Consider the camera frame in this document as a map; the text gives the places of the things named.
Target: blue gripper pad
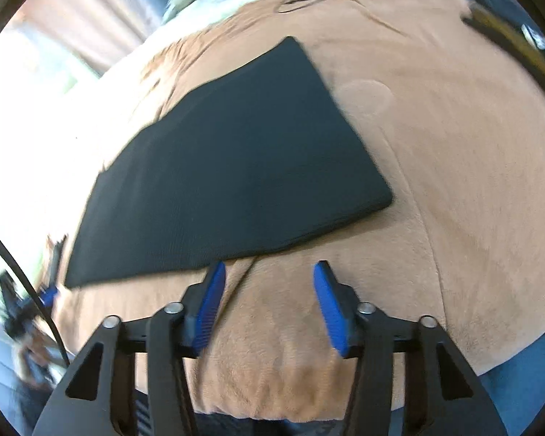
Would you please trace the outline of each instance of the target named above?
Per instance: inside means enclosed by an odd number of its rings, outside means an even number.
[[[51,307],[55,303],[55,297],[58,294],[58,288],[56,286],[51,285],[49,288],[44,290],[38,295],[38,298],[41,299],[41,302],[46,307]]]
[[[225,284],[226,267],[221,261],[208,269],[202,283],[190,285],[183,294],[181,344],[191,348],[196,356],[208,345]]]
[[[358,345],[355,322],[359,304],[357,294],[349,285],[337,282],[326,260],[315,265],[313,285],[331,345],[344,359],[351,357],[352,346]]]

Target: blue rubber pad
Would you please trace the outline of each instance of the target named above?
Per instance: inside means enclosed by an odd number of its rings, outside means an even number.
[[[49,288],[40,293],[38,297],[41,299],[44,306],[50,307],[53,306],[57,294],[58,289],[54,285],[51,285]]]
[[[226,284],[226,266],[224,262],[219,262],[216,266],[212,277],[210,278],[210,284],[202,304],[200,305],[200,311],[198,318],[196,319],[196,329],[194,333],[194,340],[192,341],[192,348],[198,354],[202,349],[208,345],[210,340],[210,334],[212,333],[212,326],[218,313],[218,307],[220,305],[220,299],[224,293],[224,285]]]
[[[317,293],[317,299],[319,300],[321,313],[323,313],[331,345],[344,358],[349,352],[349,345],[347,345],[347,323],[328,280],[323,266],[317,263],[313,269],[313,285]]]

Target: bed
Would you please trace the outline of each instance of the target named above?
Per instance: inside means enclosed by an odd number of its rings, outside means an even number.
[[[64,288],[97,172],[186,93],[293,36],[395,200],[291,250],[227,261],[210,345],[186,363],[195,409],[343,418],[355,362],[327,338],[312,287],[318,260],[390,316],[435,316],[477,374],[505,362],[545,332],[545,93],[463,23],[465,0],[324,0],[279,14],[282,1],[235,2],[198,26],[184,13],[191,5],[112,68],[77,111],[100,136],[61,260],[54,317],[65,344],[76,352],[109,314],[152,315],[205,273]],[[138,359],[142,391],[145,364]],[[392,407],[402,405],[398,359]]]

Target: black cable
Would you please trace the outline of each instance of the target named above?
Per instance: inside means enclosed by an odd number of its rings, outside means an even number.
[[[6,265],[10,267],[10,270],[12,270],[14,275],[16,275],[16,277],[18,278],[18,280],[20,281],[24,289],[27,291],[27,293],[29,294],[30,298],[32,299],[36,307],[38,308],[38,311],[41,314],[42,319],[44,319],[45,322],[47,322],[47,325],[51,329],[51,332],[54,336],[54,340],[57,343],[62,360],[64,360],[65,365],[68,367],[70,364],[70,361],[68,359],[67,350],[64,348],[64,344],[62,343],[62,338],[60,337],[60,333],[58,332],[58,329],[55,323],[53,322],[50,315],[47,313],[47,310],[42,304],[41,299],[38,297],[38,294],[34,290],[30,281],[27,279],[23,270],[20,268],[15,258],[12,257],[12,254],[10,254],[10,252],[8,251],[8,249],[2,243],[1,240],[0,240],[0,257],[4,260],[4,262],[6,262]]]

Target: black plastic bracket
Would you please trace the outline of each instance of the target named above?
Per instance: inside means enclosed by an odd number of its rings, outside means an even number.
[[[393,354],[405,353],[403,436],[506,436],[503,422],[458,347],[432,316],[392,318],[340,284],[329,264],[315,266],[314,286],[333,346],[358,358],[344,436],[387,436]]]
[[[106,317],[54,389],[33,435],[135,436],[135,353],[148,354],[148,398],[155,436],[197,436],[183,358],[207,346],[224,292],[225,267],[211,267],[181,302],[123,323]]]

